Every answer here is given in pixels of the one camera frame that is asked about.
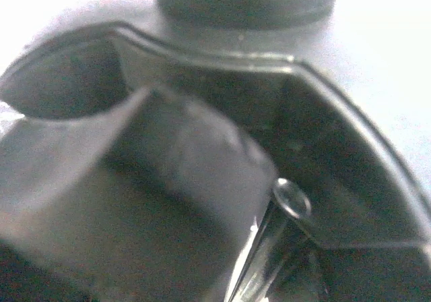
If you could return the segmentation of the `black tripod music stand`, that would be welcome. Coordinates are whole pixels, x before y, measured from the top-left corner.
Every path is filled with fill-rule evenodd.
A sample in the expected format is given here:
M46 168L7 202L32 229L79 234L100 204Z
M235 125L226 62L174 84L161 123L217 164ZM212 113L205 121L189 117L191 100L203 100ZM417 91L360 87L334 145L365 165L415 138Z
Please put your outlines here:
M430 0L84 0L24 27L2 301L430 300Z

